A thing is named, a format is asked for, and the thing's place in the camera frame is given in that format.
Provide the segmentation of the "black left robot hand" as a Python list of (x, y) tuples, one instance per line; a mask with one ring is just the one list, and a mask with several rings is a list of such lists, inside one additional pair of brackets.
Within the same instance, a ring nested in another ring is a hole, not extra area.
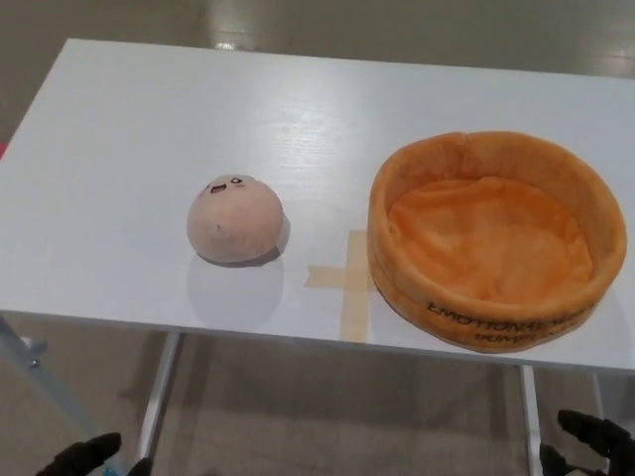
[(37, 476), (85, 476), (101, 468), (122, 445), (120, 432), (108, 432), (79, 441), (58, 453)]

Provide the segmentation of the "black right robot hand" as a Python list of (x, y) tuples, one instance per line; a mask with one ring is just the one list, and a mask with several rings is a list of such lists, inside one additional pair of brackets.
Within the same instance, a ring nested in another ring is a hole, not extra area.
[(607, 459), (608, 471), (571, 465), (554, 447), (541, 443), (539, 456), (545, 476), (634, 474), (634, 438), (626, 429), (609, 419), (572, 410), (560, 410), (558, 423), (562, 430)]

